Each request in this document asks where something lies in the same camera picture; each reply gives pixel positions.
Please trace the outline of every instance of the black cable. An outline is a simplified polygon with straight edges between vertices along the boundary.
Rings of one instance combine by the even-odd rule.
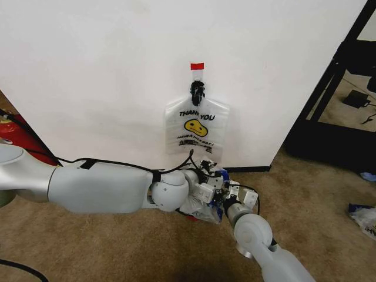
[[[374,113],[373,115],[370,115],[369,117],[367,117],[367,119],[365,121],[363,121],[361,124],[363,125],[363,124],[365,124],[367,122],[371,122],[373,120],[373,119],[371,119],[371,117],[373,117],[373,116],[376,116],[376,113]]]
[[[251,189],[252,191],[256,192],[258,194],[258,196],[257,196],[257,214],[260,215],[260,194],[258,193],[258,191],[256,191],[255,189],[253,189],[250,186],[242,185],[242,184],[230,184],[230,186],[244,187],[244,188],[248,188],[248,189]]]
[[[192,158],[192,155],[193,155],[193,149],[191,151],[189,151],[189,156],[183,163],[181,163],[180,165],[178,165],[177,167],[175,167],[173,169],[164,170],[164,171],[160,172],[160,174],[166,174],[166,173],[174,172],[175,170],[178,170],[179,168],[186,166],[188,161]]]
[[[216,178],[217,176],[214,176],[214,175],[210,175],[210,174],[206,174],[205,172],[203,172],[193,161],[192,159],[192,156],[189,156],[189,159],[190,161],[192,162],[193,166],[199,171],[199,173],[201,173],[203,176],[206,176],[206,177],[212,177],[212,178]]]
[[[38,270],[32,269],[31,267],[25,266],[21,263],[15,263],[13,261],[9,260],[2,260],[0,258],[0,264],[3,264],[5,266],[15,267],[18,269],[21,269],[25,272],[30,273],[31,275],[34,275],[36,278],[40,279],[41,282],[48,282],[47,277],[45,277],[42,273],[40,273]]]
[[[26,149],[26,148],[24,148],[24,150],[28,151],[29,153],[40,154],[40,155],[44,155],[46,157],[51,157],[50,155],[47,155],[44,152],[40,152],[40,151],[36,151],[36,150],[31,150],[31,149]]]
[[[149,169],[147,167],[143,167],[143,166],[138,166],[136,164],[131,164],[131,163],[123,163],[123,162],[115,162],[115,161],[112,161],[112,160],[101,160],[101,159],[93,159],[93,158],[89,158],[89,157],[81,157],[80,159],[76,159],[76,160],[66,160],[66,159],[63,159],[61,157],[57,157],[58,160],[61,160],[63,162],[66,162],[66,163],[76,163],[76,162],[80,162],[80,161],[87,161],[87,162],[98,162],[98,163],[110,163],[110,164],[119,164],[121,166],[129,166],[129,167],[134,167],[136,169],[142,169],[142,170],[145,170],[147,172],[151,172],[151,173],[160,173],[160,174],[166,174],[166,173],[170,173],[170,172],[174,172],[175,170],[178,170],[180,169],[181,167],[187,165],[188,161],[192,158],[192,155],[193,155],[193,149],[189,152],[189,157],[180,165],[178,165],[177,167],[173,168],[173,169],[170,169],[170,170],[165,170],[165,171],[159,171],[159,170],[155,170],[155,169]]]
[[[58,160],[62,160],[63,162],[66,162],[66,163],[76,163],[76,162],[80,162],[82,160],[86,161],[86,162],[97,162],[97,163],[110,163],[110,164],[119,164],[121,166],[129,166],[129,167],[134,167],[136,169],[142,169],[142,170],[145,170],[147,172],[155,172],[156,170],[153,170],[153,169],[148,169],[147,167],[143,167],[143,166],[138,166],[136,164],[131,164],[131,163],[122,163],[122,162],[116,162],[116,161],[113,161],[113,160],[101,160],[101,159],[92,159],[91,157],[81,157],[80,159],[76,159],[76,160],[66,160],[66,159],[63,159],[61,157],[57,157]]]

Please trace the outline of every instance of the plastic wrapper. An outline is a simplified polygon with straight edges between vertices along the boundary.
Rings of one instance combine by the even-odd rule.
[[[184,204],[179,209],[181,212],[191,214],[199,220],[208,221],[219,224],[221,217],[218,213],[218,208],[210,206],[192,196],[188,196]]]
[[[165,111],[167,153],[194,149],[219,162],[229,114],[227,105],[206,98],[198,106],[191,97],[169,104]]]
[[[376,240],[376,208],[357,209],[350,213],[350,216],[358,223],[363,233]]]

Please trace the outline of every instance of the beige carpet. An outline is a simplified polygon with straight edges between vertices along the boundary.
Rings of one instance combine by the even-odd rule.
[[[349,202],[376,204],[376,186],[356,174],[287,156],[269,173],[237,173],[254,186],[281,246],[317,281],[375,281],[376,241],[347,216]],[[177,213],[77,215],[17,198],[0,209],[0,258],[50,281],[262,281],[235,249],[227,219],[192,222]],[[0,281],[37,281],[0,266]]]

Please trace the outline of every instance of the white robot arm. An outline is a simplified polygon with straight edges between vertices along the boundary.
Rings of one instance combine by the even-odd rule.
[[[141,208],[172,212],[189,195],[210,203],[217,193],[228,198],[223,206],[234,228],[237,249],[255,258],[264,281],[314,281],[294,255],[273,243],[268,222],[252,214],[236,196],[231,197],[228,186],[221,188],[222,176],[215,176],[202,181],[198,170],[163,174],[85,160],[54,167],[36,160],[23,148],[0,144],[0,206],[18,194],[34,202],[53,202],[75,213],[131,213]]]

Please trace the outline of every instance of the yellow smiley face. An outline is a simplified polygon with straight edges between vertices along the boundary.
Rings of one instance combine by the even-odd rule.
[[[184,128],[200,137],[204,137],[207,135],[207,128],[203,126],[197,119],[188,120],[184,124]]]

